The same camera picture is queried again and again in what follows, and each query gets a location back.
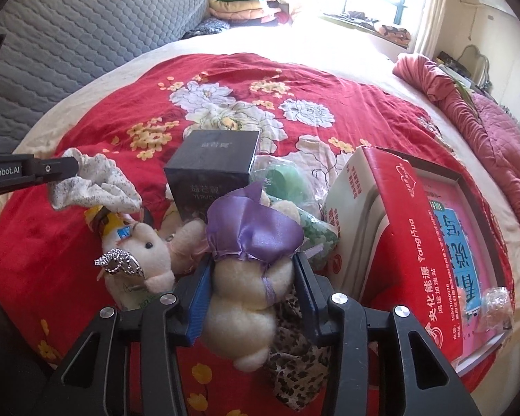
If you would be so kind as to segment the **leopard print scrunchie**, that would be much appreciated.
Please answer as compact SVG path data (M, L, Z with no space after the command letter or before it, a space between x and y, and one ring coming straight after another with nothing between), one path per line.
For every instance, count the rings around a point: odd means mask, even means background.
M288 408L301 411L327 383L330 348L317 347L305 336L295 289L275 305L275 315L278 328L265 366L275 397Z

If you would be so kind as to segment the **white floral scrunchie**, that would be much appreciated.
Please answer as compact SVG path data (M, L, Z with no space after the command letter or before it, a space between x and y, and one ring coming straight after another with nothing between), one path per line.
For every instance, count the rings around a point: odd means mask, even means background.
M127 214L141 209L141 196L114 160L102 153L89 156L75 147L67 149L62 159L75 160L79 170L75 176L47 186L53 209L103 206Z

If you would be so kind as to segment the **green floral tissue pack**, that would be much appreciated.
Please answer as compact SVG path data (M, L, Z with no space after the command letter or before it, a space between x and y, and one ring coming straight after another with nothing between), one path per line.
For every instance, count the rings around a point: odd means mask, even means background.
M300 207L297 213L304 234L300 251L305 253L314 271L321 271L339 241L336 229Z

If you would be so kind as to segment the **cream plush bear purple cloth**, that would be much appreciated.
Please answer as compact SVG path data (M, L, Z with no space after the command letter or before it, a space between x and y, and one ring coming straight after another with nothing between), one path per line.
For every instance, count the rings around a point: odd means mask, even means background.
M215 265L202 340L245 373L261 368L277 332L275 304L294 281L292 257L304 242L297 206L269 200L252 183L207 211L206 240Z

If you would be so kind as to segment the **green item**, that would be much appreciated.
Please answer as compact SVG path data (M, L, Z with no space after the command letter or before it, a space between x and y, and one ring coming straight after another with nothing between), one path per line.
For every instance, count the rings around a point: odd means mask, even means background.
M256 155L250 178L260 181L269 196L291 201L314 217L320 217L314 181L296 163L270 155Z

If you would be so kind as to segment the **grey tray with pink book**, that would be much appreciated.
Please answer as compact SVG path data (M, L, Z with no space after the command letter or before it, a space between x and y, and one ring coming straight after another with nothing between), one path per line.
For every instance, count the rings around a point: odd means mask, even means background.
M510 331L478 331L481 298L492 287L506 287L506 279L491 222L477 196L460 173L405 153L421 179L445 253L460 291L463 352L454 361L459 376L468 376L490 358Z

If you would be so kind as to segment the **red tissue box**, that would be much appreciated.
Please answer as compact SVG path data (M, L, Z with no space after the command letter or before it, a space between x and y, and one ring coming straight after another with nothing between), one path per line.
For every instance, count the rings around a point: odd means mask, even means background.
M408 307L451 363L463 354L458 287L436 216L411 164L356 150L330 187L323 215L339 241L327 273L361 305Z

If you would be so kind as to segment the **clear plastic bag pink item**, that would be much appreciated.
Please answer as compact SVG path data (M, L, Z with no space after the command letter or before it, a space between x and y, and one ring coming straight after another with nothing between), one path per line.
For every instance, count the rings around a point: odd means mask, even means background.
M487 289L481 298L478 331L509 331L512 329L514 309L505 286Z

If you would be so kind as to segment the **grey quilted headboard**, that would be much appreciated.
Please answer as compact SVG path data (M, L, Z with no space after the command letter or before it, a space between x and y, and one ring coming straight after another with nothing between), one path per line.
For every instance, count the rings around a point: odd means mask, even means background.
M0 154L55 104L179 41L208 0L9 0L0 12Z

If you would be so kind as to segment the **dark grey square box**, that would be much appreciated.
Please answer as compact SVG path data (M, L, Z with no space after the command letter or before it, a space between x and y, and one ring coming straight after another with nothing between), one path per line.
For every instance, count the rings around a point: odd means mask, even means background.
M249 184L259 131L195 130L164 166L182 220L206 219L210 205Z

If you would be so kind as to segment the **pink quilted duvet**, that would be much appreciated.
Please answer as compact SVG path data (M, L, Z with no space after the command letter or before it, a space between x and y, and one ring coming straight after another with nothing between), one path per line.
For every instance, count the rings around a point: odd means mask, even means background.
M421 91L457 128L520 223L520 130L491 99L469 92L421 54L399 54L393 74Z

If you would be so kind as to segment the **dark patterned pillow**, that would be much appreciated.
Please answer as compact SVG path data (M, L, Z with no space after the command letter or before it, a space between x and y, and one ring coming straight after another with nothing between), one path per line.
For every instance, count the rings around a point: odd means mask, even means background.
M200 36L219 34L223 33L224 31L230 28L231 25L227 21L223 21L215 17L210 17L201 21L199 25L187 31L183 35L182 40L187 40L188 38L195 38Z

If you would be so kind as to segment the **stack of folded blankets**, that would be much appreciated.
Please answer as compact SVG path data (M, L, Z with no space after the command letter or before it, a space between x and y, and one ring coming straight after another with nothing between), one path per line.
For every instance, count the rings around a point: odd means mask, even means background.
M231 26L274 26L292 23L280 0L208 0L209 13Z

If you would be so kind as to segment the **beige bed sheet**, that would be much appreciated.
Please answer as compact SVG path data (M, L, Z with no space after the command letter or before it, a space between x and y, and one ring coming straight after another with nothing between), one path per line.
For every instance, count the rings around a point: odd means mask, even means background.
M512 335L501 347L494 364L474 391L484 415L520 414L520 223L506 197L473 154L457 128L421 91L393 74L399 54L385 54L365 35L336 27L320 30L298 27L235 28L222 34L176 41L141 54L62 99L31 128L17 147L20 153L50 156L62 137L103 99L125 105L122 88L144 76L158 64L189 54L246 54L248 67L259 70L262 58L284 69L301 65L319 78L349 80L378 87L389 96L417 107L418 126L434 131L437 144L449 151L470 173L498 219L514 278L515 322ZM40 348L62 353L88 320L87 311L69 301L70 282L46 279L37 289L27 286L11 291L3 284L12 275L15 257L6 252L18 243L9 235L8 199L0 196L0 339L5 358L17 363L35 359Z

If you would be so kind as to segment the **clothes on window sill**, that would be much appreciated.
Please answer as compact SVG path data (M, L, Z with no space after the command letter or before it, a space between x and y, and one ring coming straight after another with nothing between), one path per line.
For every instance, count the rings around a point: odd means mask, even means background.
M341 13L324 13L323 17L327 21L332 21L337 25L359 29L368 32L379 38L391 41L393 44L408 48L411 42L411 34L407 28L394 24L384 24L382 21L372 19L361 11L346 11Z

